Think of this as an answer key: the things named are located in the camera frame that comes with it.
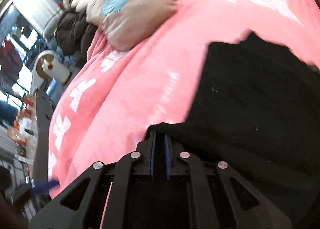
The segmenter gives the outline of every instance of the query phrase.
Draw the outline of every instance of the silver rivet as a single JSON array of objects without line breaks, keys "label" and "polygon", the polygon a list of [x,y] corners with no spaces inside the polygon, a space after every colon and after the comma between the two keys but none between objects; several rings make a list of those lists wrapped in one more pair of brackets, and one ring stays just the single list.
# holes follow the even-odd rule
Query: silver rivet
[{"label": "silver rivet", "polygon": [[93,164],[93,168],[96,169],[96,170],[99,170],[103,167],[103,163],[102,162],[95,162]]},{"label": "silver rivet", "polygon": [[226,162],[219,162],[219,163],[218,163],[218,167],[221,168],[221,169],[226,169],[226,168],[228,168],[228,163],[226,163]]},{"label": "silver rivet", "polygon": [[182,159],[188,159],[188,158],[190,157],[190,153],[188,153],[188,152],[181,152],[181,153],[180,153],[180,157],[181,157]]},{"label": "silver rivet", "polygon": [[132,152],[130,154],[131,158],[134,158],[134,159],[137,159],[141,156],[141,153],[140,152]]}]

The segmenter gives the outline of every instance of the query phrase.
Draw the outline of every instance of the pink bedspread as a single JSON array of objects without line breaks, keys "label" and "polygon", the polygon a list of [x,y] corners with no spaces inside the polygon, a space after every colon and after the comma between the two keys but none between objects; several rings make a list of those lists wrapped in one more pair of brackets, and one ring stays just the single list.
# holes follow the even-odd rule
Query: pink bedspread
[{"label": "pink bedspread", "polygon": [[320,66],[314,0],[179,0],[177,14],[127,53],[114,51],[98,30],[88,63],[52,117],[49,176],[61,186],[51,196],[95,161],[133,151],[149,125],[183,122],[208,44],[237,43],[248,29]]}]

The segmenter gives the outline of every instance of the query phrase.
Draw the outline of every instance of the black cloth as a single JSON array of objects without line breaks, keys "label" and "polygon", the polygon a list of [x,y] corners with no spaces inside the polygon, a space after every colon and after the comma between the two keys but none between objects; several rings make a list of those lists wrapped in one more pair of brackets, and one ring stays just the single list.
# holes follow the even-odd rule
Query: black cloth
[{"label": "black cloth", "polygon": [[0,194],[4,195],[4,191],[11,186],[10,171],[0,166]]},{"label": "black cloth", "polygon": [[86,22],[86,10],[77,13],[74,9],[66,10],[59,18],[55,38],[65,56],[80,52],[86,56],[94,34],[98,29]]},{"label": "black cloth", "polygon": [[319,73],[251,33],[211,43],[186,121],[149,129],[230,163],[295,225],[320,189],[319,113]]}]

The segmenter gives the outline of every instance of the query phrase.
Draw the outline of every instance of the clutter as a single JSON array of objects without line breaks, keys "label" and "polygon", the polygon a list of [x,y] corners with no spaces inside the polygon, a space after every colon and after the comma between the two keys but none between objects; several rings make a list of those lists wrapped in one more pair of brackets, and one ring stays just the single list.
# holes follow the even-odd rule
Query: clutter
[{"label": "clutter", "polygon": [[19,130],[20,126],[19,126],[19,123],[16,120],[13,121],[13,127]]},{"label": "clutter", "polygon": [[17,144],[23,145],[23,146],[27,145],[26,139],[15,128],[8,127],[7,128],[7,135],[11,140],[15,141]]},{"label": "clutter", "polygon": [[14,157],[15,157],[18,161],[21,161],[21,162],[26,163],[26,164],[29,164],[29,165],[33,165],[33,160],[30,160],[30,159],[26,158],[25,156],[15,154]]},{"label": "clutter", "polygon": [[31,119],[30,114],[26,113],[25,110],[22,110],[22,111],[20,111],[19,118],[21,119],[21,118],[24,118],[24,117],[26,117],[28,119]]},{"label": "clutter", "polygon": [[177,10],[176,0],[91,0],[87,21],[100,26],[119,51],[152,35]]},{"label": "clutter", "polygon": [[18,155],[21,156],[21,157],[25,157],[26,156],[26,147],[25,147],[25,145],[19,144]]},{"label": "clutter", "polygon": [[34,104],[34,99],[33,99],[33,97],[30,95],[30,94],[26,94],[26,95],[24,95],[23,96],[23,98],[22,98],[22,101],[25,103],[25,104],[27,104],[27,108],[28,108],[28,106],[33,106],[33,104]]},{"label": "clutter", "polygon": [[30,135],[33,135],[32,120],[29,118],[25,118],[25,117],[22,118],[19,121],[19,132],[26,139],[28,139],[30,137]]}]

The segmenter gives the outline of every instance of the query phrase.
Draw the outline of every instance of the brown plush toy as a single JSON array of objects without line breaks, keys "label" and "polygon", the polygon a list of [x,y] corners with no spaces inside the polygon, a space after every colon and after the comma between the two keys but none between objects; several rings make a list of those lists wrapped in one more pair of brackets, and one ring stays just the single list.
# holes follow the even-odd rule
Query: brown plush toy
[{"label": "brown plush toy", "polygon": [[119,51],[152,35],[177,9],[176,0],[92,0],[87,22],[100,26]]}]

